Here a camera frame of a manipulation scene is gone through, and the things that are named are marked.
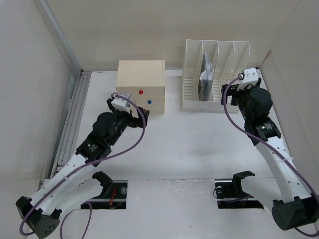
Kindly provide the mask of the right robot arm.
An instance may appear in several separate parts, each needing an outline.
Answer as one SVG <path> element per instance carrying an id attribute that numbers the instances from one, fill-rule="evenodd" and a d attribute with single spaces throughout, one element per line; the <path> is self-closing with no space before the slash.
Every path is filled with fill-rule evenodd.
<path id="1" fill-rule="evenodd" d="M 231 191 L 236 196 L 245 193 L 258 200 L 269 209 L 277 226 L 284 230 L 314 224 L 319 219 L 319 196 L 296 169 L 284 146 L 281 132 L 270 119 L 273 101 L 271 94 L 260 87 L 260 82 L 243 89 L 230 82 L 222 87 L 221 103 L 225 106 L 228 96 L 231 104 L 238 106 L 245 121 L 244 128 L 238 130 L 246 134 L 268 164 L 278 185 L 278 191 L 264 188 L 254 176 L 247 172 L 242 178 L 231 183 Z"/>

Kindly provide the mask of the cream wooden drawer cabinet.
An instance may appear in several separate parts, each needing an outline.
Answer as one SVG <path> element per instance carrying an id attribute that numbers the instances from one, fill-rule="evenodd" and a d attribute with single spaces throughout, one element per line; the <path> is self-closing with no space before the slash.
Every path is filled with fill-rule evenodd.
<path id="1" fill-rule="evenodd" d="M 119 61 L 116 87 L 165 86 L 164 60 Z"/>

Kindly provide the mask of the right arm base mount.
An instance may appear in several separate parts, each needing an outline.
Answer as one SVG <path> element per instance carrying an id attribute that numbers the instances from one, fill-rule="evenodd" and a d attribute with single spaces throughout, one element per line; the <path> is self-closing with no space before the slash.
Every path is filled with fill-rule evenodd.
<path id="1" fill-rule="evenodd" d="M 241 180 L 255 176 L 251 171 L 243 171 L 230 179 L 214 179 L 213 197 L 218 209 L 264 209 L 264 206 L 242 190 Z"/>

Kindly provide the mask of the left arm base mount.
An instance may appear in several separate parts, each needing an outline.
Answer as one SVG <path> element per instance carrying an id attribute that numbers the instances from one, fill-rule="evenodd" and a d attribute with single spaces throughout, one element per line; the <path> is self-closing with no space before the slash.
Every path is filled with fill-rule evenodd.
<path id="1" fill-rule="evenodd" d="M 90 199 L 93 210 L 124 210 L 127 206 L 128 182 L 112 180 L 104 172 L 96 172 L 92 176 L 102 186 L 98 196 Z"/>

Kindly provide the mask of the aluminium frame rail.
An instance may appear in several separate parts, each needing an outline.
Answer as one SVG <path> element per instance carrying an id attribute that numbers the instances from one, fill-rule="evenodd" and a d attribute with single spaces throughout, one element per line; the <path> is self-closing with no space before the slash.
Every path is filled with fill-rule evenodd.
<path id="1" fill-rule="evenodd" d="M 83 68 L 76 59 L 75 53 L 68 43 L 48 2 L 46 0 L 36 0 L 35 4 L 66 65 L 71 71 L 67 100 L 60 124 L 60 132 L 50 165 L 50 171 L 53 173 L 57 170 L 58 166 L 67 162 L 75 150 L 90 77 L 83 75 Z"/>

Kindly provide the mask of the cream top drawer red knob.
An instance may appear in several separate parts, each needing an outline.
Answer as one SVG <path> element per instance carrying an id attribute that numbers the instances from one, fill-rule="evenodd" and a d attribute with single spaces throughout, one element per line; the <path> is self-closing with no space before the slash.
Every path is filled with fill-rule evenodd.
<path id="1" fill-rule="evenodd" d="M 165 86 L 155 87 L 116 87 L 118 93 L 127 93 L 132 96 L 165 96 Z"/>

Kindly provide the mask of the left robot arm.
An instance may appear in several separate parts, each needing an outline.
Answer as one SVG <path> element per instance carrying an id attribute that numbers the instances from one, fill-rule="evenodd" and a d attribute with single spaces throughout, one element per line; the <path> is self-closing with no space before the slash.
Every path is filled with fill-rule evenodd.
<path id="1" fill-rule="evenodd" d="M 93 123 L 93 130 L 78 146 L 69 161 L 51 178 L 46 185 L 30 197 L 20 197 L 16 202 L 22 218 L 20 234 L 35 234 L 39 239 L 51 235 L 61 220 L 74 209 L 80 208 L 91 198 L 102 198 L 110 195 L 112 179 L 97 166 L 111 158 L 132 150 L 137 145 L 111 154 L 126 128 L 146 129 L 150 112 L 134 104 L 129 96 L 113 94 L 107 99 L 109 112 L 101 113 Z M 23 231 L 24 225 L 30 228 Z"/>

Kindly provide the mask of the white plastic file organizer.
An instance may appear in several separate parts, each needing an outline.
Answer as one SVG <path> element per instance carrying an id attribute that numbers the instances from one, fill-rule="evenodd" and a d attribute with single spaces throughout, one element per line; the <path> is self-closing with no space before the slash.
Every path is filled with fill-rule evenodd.
<path id="1" fill-rule="evenodd" d="M 221 113 L 221 88 L 246 68 L 250 56 L 247 41 L 215 41 L 187 39 L 182 69 L 182 101 L 184 111 Z M 199 90 L 200 74 L 208 60 L 214 70 L 209 99 L 203 101 Z"/>

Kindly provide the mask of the drawer with blue knob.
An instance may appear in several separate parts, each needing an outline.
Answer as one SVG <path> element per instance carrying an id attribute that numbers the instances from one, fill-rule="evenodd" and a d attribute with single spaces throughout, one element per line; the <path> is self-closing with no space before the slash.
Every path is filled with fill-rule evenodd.
<path id="1" fill-rule="evenodd" d="M 164 96 L 133 96 L 133 100 L 137 106 L 164 106 Z"/>

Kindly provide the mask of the grey black booklet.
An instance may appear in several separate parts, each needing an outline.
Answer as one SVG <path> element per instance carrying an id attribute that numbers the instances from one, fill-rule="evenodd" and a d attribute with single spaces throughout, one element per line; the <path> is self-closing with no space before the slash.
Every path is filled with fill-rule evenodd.
<path id="1" fill-rule="evenodd" d="M 214 68 L 210 61 L 209 54 L 205 51 L 201 65 L 199 82 L 198 82 L 198 98 L 200 101 L 209 101 L 214 79 Z"/>

